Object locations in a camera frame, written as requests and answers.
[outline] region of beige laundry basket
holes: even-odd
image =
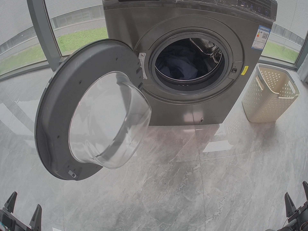
[[[246,116],[250,122],[276,121],[299,96],[299,90],[283,68],[257,64],[256,69],[242,99]]]

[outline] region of washer door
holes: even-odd
[[[69,56],[41,97],[35,142],[45,168],[65,180],[123,166],[151,118],[142,69],[125,43],[100,40]]]

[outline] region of glass door window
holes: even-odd
[[[0,75],[45,61],[26,0],[0,0]]]
[[[102,0],[45,0],[45,3],[63,56],[108,38]]]
[[[308,0],[276,0],[277,19],[262,56],[295,63],[308,31]]]

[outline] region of marble floor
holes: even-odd
[[[149,127],[123,167],[83,181],[50,175],[37,156],[34,119],[52,75],[0,82],[0,205],[17,191],[14,215],[42,230],[264,231],[282,228],[284,194],[305,202],[308,86],[275,122],[248,122],[241,97],[223,124]]]

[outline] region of washing machine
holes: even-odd
[[[45,168],[82,180],[124,165],[149,125],[222,123],[276,18],[274,0],[103,0],[109,39],[71,54],[38,105]]]
[[[255,41],[260,26],[266,31],[259,37],[268,36],[277,13],[274,0],[104,0],[103,6],[109,38],[140,59],[150,125],[158,126],[222,123],[260,58],[266,42]],[[192,61],[191,55],[180,61],[194,52]],[[177,71],[175,64],[195,69]]]

